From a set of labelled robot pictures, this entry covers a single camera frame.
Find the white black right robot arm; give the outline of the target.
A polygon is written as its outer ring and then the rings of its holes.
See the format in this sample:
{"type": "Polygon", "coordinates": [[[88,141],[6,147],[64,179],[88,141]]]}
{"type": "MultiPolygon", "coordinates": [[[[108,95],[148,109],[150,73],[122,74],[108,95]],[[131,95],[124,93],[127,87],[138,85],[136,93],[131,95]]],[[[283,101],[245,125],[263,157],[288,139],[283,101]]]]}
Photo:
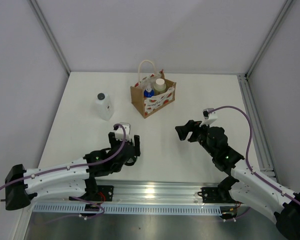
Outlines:
{"type": "Polygon", "coordinates": [[[215,167],[227,174],[217,187],[201,188],[198,195],[204,203],[243,203],[271,220],[286,239],[300,240],[300,192],[248,166],[244,156],[229,146],[222,127],[189,120],[175,130],[181,141],[199,143],[215,167]]]}

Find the white bottle grey cap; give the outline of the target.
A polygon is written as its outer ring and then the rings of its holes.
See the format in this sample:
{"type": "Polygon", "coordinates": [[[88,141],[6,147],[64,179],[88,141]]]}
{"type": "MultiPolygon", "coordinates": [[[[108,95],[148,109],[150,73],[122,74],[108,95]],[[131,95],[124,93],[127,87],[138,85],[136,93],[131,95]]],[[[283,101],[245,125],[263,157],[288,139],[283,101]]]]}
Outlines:
{"type": "Polygon", "coordinates": [[[100,92],[97,94],[96,100],[96,112],[98,116],[105,121],[111,119],[114,114],[114,108],[112,106],[111,98],[109,94],[100,92]]]}

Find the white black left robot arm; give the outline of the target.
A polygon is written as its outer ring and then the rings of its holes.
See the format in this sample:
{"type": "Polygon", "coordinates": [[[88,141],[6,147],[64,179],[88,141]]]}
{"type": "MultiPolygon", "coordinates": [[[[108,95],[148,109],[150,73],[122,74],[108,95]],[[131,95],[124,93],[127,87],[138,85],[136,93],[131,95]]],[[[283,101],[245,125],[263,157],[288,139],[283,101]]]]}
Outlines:
{"type": "Polygon", "coordinates": [[[4,182],[5,209],[23,209],[39,199],[97,200],[96,179],[118,173],[123,166],[133,166],[141,155],[139,135],[123,140],[110,132],[108,139],[110,147],[94,150],[71,163],[35,169],[13,166],[4,182]]]}

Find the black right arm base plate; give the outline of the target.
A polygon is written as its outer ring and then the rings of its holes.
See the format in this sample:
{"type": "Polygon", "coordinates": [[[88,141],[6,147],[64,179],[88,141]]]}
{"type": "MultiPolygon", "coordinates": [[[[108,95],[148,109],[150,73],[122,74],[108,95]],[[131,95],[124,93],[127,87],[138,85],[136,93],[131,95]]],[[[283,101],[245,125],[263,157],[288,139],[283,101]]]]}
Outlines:
{"type": "Polygon", "coordinates": [[[197,193],[202,198],[205,204],[235,204],[236,201],[232,199],[230,193],[219,187],[202,187],[201,191],[197,193]]]}

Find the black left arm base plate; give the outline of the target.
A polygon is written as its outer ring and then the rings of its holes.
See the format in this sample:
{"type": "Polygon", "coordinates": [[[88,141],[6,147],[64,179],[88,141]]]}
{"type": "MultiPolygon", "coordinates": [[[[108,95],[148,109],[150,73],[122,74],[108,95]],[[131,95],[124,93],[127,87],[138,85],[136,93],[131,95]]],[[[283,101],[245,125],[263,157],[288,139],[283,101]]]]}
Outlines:
{"type": "Polygon", "coordinates": [[[86,189],[79,198],[90,202],[112,202],[114,195],[113,185],[97,185],[86,189]]]}

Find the sage green lotion bottle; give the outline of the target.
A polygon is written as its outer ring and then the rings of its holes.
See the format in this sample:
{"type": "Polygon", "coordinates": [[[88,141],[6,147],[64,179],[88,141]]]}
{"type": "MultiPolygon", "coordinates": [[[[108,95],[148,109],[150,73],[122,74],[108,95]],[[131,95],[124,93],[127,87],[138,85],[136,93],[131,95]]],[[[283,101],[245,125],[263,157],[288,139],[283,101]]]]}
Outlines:
{"type": "Polygon", "coordinates": [[[167,91],[167,85],[165,80],[163,78],[156,79],[154,82],[153,89],[154,89],[154,94],[156,96],[165,93],[167,91]]]}

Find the orange blue pump bottle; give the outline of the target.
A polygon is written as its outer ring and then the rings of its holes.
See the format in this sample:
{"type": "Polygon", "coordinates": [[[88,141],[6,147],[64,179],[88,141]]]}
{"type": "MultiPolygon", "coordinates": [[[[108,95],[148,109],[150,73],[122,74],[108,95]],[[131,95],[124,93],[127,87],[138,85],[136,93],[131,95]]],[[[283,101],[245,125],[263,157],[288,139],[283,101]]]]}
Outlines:
{"type": "Polygon", "coordinates": [[[143,96],[145,98],[151,98],[155,95],[154,90],[152,89],[152,87],[149,85],[145,88],[145,90],[143,91],[143,96]]]}

